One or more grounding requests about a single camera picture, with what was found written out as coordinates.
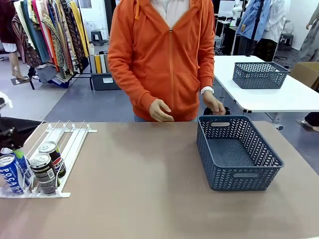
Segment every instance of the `white watch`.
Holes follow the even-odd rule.
[[[200,90],[200,93],[204,94],[205,91],[211,91],[214,94],[214,89],[210,86],[205,86],[203,89]]]

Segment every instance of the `cardboard box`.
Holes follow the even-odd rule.
[[[313,90],[319,88],[319,62],[296,63],[289,75]]]

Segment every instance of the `hand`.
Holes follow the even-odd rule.
[[[246,25],[245,25],[245,24],[242,24],[242,25],[241,25],[241,29],[240,29],[240,30],[241,30],[241,32],[244,32],[245,27],[246,27]]]
[[[211,91],[204,92],[203,101],[213,111],[214,115],[223,116],[226,114],[223,104],[213,96]]]
[[[174,122],[174,118],[164,113],[162,109],[166,112],[171,112],[170,108],[164,103],[164,101],[156,99],[151,103],[149,113],[151,117],[158,122]]]

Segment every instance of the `floor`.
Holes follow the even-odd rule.
[[[291,68],[297,53],[297,51],[279,52],[278,56],[285,58],[276,58],[275,61]],[[7,61],[0,62],[0,71],[3,72],[0,75],[0,89],[11,97],[14,108],[1,112],[3,116],[32,120],[45,119],[50,122],[59,120],[134,121],[129,97],[121,90],[91,91],[89,79],[77,79],[67,91],[53,85],[41,85],[40,83],[34,83],[36,90],[33,91],[29,84],[13,86],[9,81],[10,74],[6,73],[8,68]],[[221,86],[216,82],[214,88],[215,95],[218,96]],[[228,95],[226,95],[224,104],[231,109],[233,114],[243,114]],[[199,115],[204,109],[205,106],[201,101]],[[282,119],[285,128],[281,133],[319,174],[319,133],[306,131],[296,122],[305,115],[305,113],[286,113]],[[271,121],[264,113],[252,113],[248,116],[252,120]]]

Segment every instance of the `blue shirt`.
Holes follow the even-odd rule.
[[[240,21],[240,24],[238,26],[238,29],[236,31],[237,34],[240,34],[242,36],[245,36],[249,39],[251,39],[253,34],[253,29],[256,21],[256,16],[258,12],[258,8],[260,5],[260,0],[251,0],[245,14],[243,15],[243,18]],[[255,41],[259,41],[264,33],[264,30],[266,28],[266,23],[268,19],[268,14],[270,10],[270,0],[265,0],[263,9],[260,14],[260,21],[257,27],[256,35],[255,35]],[[246,27],[243,32],[241,32],[241,26],[245,24]]]

